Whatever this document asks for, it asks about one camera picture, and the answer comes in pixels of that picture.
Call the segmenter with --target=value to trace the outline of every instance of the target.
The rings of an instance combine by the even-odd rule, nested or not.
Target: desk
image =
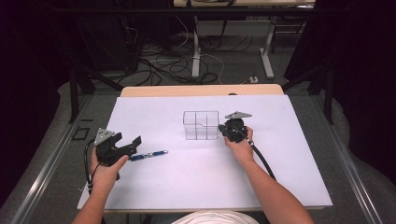
[[[186,7],[187,0],[174,0],[175,7]],[[226,7],[224,3],[205,3],[191,0],[192,7]],[[236,0],[233,7],[282,7],[313,5],[315,0]],[[195,17],[197,32],[194,32],[194,57],[192,63],[192,77],[199,76],[199,64],[201,49],[199,48],[199,35],[221,35],[222,21],[198,21]],[[264,48],[260,49],[262,64],[265,75],[269,79],[275,78],[274,72],[268,58],[272,37],[276,26],[276,17],[271,17],[270,21],[228,21],[223,35],[256,35],[266,36]]]
[[[227,96],[230,92],[239,95]],[[122,133],[118,146],[129,144],[140,134],[138,154],[156,150],[169,153],[128,162],[108,197],[107,212],[261,210],[246,175],[220,133],[217,140],[185,139],[183,110],[193,108],[216,108],[222,117],[220,123],[225,121],[225,113],[246,109],[244,112],[253,117],[245,123],[255,130],[256,146],[279,183],[306,207],[332,205],[289,97],[279,86],[133,87],[126,88],[118,98],[107,129]],[[278,141],[282,134],[289,137],[288,141]],[[85,190],[78,208],[88,197]]]

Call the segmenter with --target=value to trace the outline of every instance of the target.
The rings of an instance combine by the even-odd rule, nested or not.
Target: person
[[[253,130],[249,127],[247,127],[247,138],[253,141]],[[235,143],[231,142],[227,137],[224,137],[224,141],[245,171],[262,207],[262,211],[270,223],[314,223],[312,217],[298,199],[277,183],[254,161],[253,149],[248,141]],[[114,186],[117,172],[127,161],[128,157],[124,156],[111,167],[99,165],[93,177],[92,194],[79,211],[73,223],[100,223],[106,199]],[[93,152],[91,170],[97,164],[98,161]],[[195,223],[194,220],[203,223],[203,220],[217,220],[217,218],[233,219],[235,223],[252,223],[251,219],[244,214],[233,211],[221,211],[221,214],[216,216],[216,212],[218,211],[192,213],[174,223]]]

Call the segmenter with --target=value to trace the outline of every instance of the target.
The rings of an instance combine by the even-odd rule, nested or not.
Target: dark background
[[[344,15],[309,19],[285,77],[294,80],[331,58],[335,64],[334,98],[350,124],[349,148],[396,183],[396,7],[391,1],[368,2],[318,1],[316,7],[323,8],[356,5]],[[70,5],[70,1],[49,3]],[[95,19],[90,19],[87,23],[92,29],[84,30],[84,23],[45,14],[42,7],[42,3],[27,0],[2,1],[0,6],[1,136],[6,143],[1,147],[1,204],[18,183],[53,119],[60,97],[57,89],[68,81],[68,68],[75,62],[71,58],[97,71],[125,72],[132,66],[134,48],[125,44],[127,36],[114,21],[94,26]],[[108,50],[118,52],[122,62],[97,51],[90,32],[102,38]],[[146,32],[149,38],[158,37]],[[164,37],[172,33],[164,32]]]

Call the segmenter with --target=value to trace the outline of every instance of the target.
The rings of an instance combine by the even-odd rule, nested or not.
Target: hand
[[[247,127],[247,138],[253,141],[253,130],[249,127]],[[225,145],[233,151],[233,155],[242,166],[245,162],[254,161],[253,149],[247,140],[235,143],[231,142],[228,137],[224,137],[224,141]]]
[[[91,175],[93,175],[92,193],[108,195],[114,187],[117,173],[128,160],[128,156],[125,155],[110,167],[102,166],[99,164],[99,161],[96,157],[95,147],[91,156]]]

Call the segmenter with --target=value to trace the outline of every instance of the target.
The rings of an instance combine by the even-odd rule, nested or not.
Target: blue pen
[[[140,161],[143,160],[145,158],[150,158],[150,157],[156,157],[156,156],[161,156],[161,155],[165,155],[166,153],[168,153],[168,151],[157,151],[157,152],[150,152],[148,154],[143,154],[143,155],[137,155],[137,156],[131,156],[129,158],[130,161]]]

